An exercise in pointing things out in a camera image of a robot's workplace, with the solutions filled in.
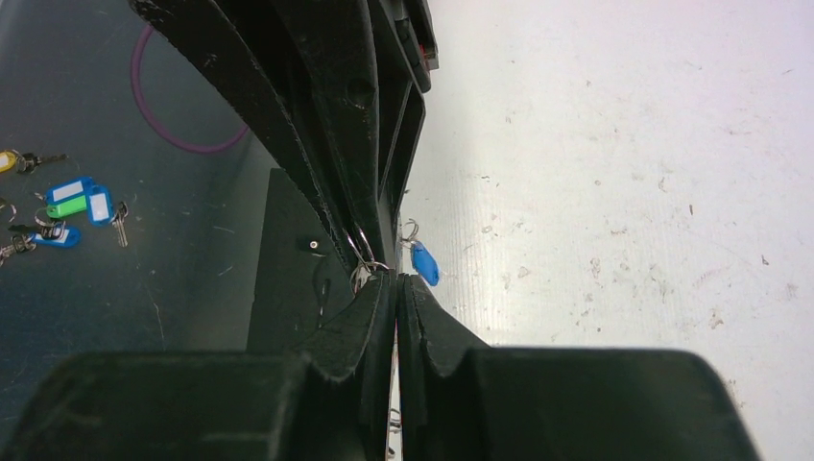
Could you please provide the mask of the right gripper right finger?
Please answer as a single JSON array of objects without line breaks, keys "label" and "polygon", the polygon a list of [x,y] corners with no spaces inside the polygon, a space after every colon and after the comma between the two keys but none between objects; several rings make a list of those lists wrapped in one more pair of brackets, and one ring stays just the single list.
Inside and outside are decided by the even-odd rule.
[{"label": "right gripper right finger", "polygon": [[404,459],[508,459],[503,356],[419,276],[400,276],[396,314]]}]

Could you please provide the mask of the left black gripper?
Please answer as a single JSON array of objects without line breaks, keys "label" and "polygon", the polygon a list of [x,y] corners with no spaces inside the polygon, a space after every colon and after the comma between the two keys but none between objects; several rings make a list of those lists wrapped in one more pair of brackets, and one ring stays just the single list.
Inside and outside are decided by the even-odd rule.
[{"label": "left black gripper", "polygon": [[[440,67],[428,1],[282,1],[280,18],[270,1],[130,6],[234,108],[345,264],[395,264],[389,162],[413,83],[428,92]],[[321,126],[293,81],[299,58]]]}]

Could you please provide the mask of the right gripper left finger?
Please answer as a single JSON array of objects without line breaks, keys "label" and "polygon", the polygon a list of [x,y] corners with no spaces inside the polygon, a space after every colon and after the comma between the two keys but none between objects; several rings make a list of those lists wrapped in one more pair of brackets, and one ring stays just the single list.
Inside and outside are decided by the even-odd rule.
[{"label": "right gripper left finger", "polygon": [[290,460],[384,460],[395,274],[375,273],[342,312],[301,344],[309,367],[299,398]]}]

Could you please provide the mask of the key with blue tag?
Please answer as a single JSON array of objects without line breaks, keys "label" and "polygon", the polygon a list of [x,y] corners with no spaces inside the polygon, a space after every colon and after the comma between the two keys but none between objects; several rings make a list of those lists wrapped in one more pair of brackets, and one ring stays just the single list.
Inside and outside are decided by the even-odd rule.
[{"label": "key with blue tag", "polygon": [[411,244],[411,263],[414,270],[430,286],[437,286],[441,280],[441,270],[435,257],[418,240]]}]

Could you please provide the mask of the metal keyring disc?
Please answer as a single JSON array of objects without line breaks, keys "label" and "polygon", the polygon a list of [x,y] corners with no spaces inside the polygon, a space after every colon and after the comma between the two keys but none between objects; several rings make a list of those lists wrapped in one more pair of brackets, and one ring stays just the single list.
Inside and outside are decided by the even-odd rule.
[{"label": "metal keyring disc", "polygon": [[361,378],[358,410],[360,439],[368,460],[402,458],[403,415],[399,377],[398,303],[399,277],[396,266],[378,259],[362,230],[348,243],[357,257],[350,276],[354,299],[373,289],[364,304],[371,318],[363,343],[359,369]]}]

